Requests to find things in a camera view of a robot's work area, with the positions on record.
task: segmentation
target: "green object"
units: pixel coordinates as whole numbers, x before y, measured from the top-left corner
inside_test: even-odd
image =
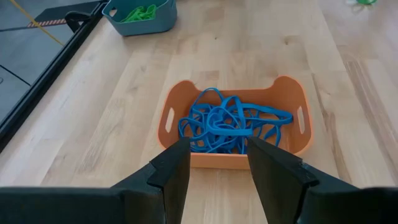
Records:
[[[134,22],[155,19],[156,6],[150,5],[147,9],[144,6],[135,8],[129,15],[120,22]]]
[[[373,4],[377,2],[377,0],[356,0],[360,4]]]

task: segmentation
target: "tangled blue cable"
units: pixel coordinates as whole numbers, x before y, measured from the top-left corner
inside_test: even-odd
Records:
[[[198,100],[207,91],[215,91],[221,99],[219,106],[208,103],[198,103]],[[261,114],[273,114],[278,119],[260,118]],[[185,129],[189,126],[192,152],[246,153],[245,140],[254,136],[261,136],[265,124],[274,125],[265,133],[263,139],[276,134],[275,145],[279,145],[280,127],[293,121],[293,115],[287,111],[277,110],[270,106],[259,106],[253,103],[242,103],[237,96],[224,98],[216,88],[207,88],[201,92],[189,110],[188,117],[178,122],[178,131],[181,137],[185,136]]]

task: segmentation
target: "orange basket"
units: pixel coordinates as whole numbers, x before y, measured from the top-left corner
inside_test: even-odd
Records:
[[[278,77],[274,84],[262,90],[221,90],[224,97],[236,95],[244,103],[271,106],[293,114],[293,122],[281,128],[279,147],[292,154],[300,155],[312,143],[312,122],[301,84],[287,76]],[[160,145],[167,149],[178,141],[178,121],[188,116],[189,109],[201,90],[188,80],[173,86],[165,101],[162,116],[159,121],[158,138]],[[220,104],[218,95],[209,91],[198,103]],[[275,136],[267,139],[275,143]],[[191,153],[191,167],[219,168],[219,169],[249,169],[247,155],[220,153]]]

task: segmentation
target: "teal plastic container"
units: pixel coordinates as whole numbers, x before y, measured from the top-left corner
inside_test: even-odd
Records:
[[[154,19],[144,21],[120,22],[139,6],[157,6]],[[117,10],[111,16],[111,10]],[[123,36],[165,32],[171,29],[177,20],[175,0],[110,0],[102,10],[102,14],[112,23],[112,26]]]

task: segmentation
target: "wood grain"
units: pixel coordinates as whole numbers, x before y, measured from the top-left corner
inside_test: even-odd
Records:
[[[178,81],[266,88],[278,75],[308,96],[305,162],[358,187],[397,184],[397,26],[380,37],[396,14],[379,3],[366,26],[345,3],[321,3],[328,23],[317,0],[181,0],[172,30],[133,37],[102,19],[0,154],[0,185],[109,187],[161,152]],[[250,172],[192,169],[183,223],[266,223]]]

